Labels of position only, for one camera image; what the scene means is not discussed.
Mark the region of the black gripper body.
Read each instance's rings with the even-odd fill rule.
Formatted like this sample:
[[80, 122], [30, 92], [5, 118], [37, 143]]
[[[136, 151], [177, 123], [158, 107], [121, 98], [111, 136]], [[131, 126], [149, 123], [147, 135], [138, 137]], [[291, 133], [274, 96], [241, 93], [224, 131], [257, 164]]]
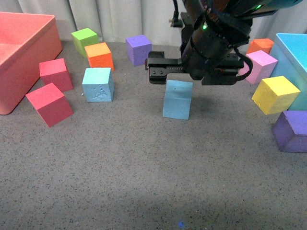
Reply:
[[244, 62], [238, 55], [231, 53], [213, 70], [190, 69], [182, 64], [181, 59], [165, 58], [163, 51], [151, 51], [145, 60], [145, 69], [149, 73], [149, 82], [152, 84], [166, 84], [167, 75], [170, 73], [187, 73], [202, 85], [234, 85], [242, 81], [244, 76], [238, 75]]

